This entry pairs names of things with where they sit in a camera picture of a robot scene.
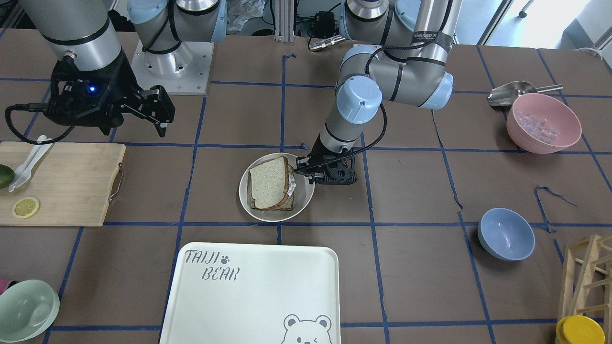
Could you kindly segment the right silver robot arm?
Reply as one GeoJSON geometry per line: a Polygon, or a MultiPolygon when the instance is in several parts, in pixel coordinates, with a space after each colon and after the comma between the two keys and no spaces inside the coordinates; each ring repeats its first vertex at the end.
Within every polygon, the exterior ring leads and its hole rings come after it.
{"type": "MultiPolygon", "coordinates": [[[[40,112],[65,126],[53,143],[75,127],[96,127],[103,135],[131,114],[155,126],[160,137],[175,118],[163,85],[144,89],[100,0],[22,0],[22,7],[57,56],[46,104],[6,108],[9,129],[13,111],[40,112]]],[[[144,67],[157,80],[183,80],[199,74],[199,60],[188,42],[221,42],[227,32],[225,0],[130,0],[129,18],[139,36],[144,67]]]]}

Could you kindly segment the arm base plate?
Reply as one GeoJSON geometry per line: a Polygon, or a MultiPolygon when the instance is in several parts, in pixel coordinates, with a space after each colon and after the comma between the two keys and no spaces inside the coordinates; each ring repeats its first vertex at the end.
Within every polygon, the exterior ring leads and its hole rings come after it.
{"type": "Polygon", "coordinates": [[[142,52],[142,42],[136,47],[131,68],[140,87],[164,87],[170,95],[205,96],[216,44],[183,42],[168,54],[142,52]]]}

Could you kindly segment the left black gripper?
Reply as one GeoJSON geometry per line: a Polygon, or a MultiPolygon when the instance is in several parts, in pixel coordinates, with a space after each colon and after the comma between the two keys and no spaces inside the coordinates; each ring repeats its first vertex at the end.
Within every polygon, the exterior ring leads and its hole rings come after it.
{"type": "Polygon", "coordinates": [[[328,150],[317,137],[308,156],[297,157],[294,174],[309,176],[314,183],[323,185],[351,185],[358,181],[358,174],[354,169],[354,157],[315,166],[325,161],[339,158],[342,154],[353,153],[354,149],[343,149],[340,153],[328,150]]]}

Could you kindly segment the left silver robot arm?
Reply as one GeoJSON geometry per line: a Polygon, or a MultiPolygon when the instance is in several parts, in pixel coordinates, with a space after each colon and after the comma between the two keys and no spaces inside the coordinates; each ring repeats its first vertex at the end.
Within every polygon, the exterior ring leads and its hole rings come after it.
{"type": "Polygon", "coordinates": [[[418,14],[406,13],[406,0],[344,0],[339,32],[361,41],[339,68],[335,104],[312,150],[296,160],[295,173],[310,183],[352,184],[354,144],[384,101],[441,109],[453,90],[446,70],[462,2],[422,0],[418,14]]]}

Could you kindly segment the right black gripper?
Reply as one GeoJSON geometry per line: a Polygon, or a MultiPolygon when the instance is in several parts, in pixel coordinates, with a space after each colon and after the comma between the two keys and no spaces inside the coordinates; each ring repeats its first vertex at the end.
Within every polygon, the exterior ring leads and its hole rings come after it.
{"type": "Polygon", "coordinates": [[[98,127],[104,135],[132,114],[153,123],[160,138],[175,118],[175,107],[164,87],[142,89],[124,51],[108,66],[79,70],[75,54],[64,53],[52,71],[50,98],[44,115],[60,126],[98,127]]]}

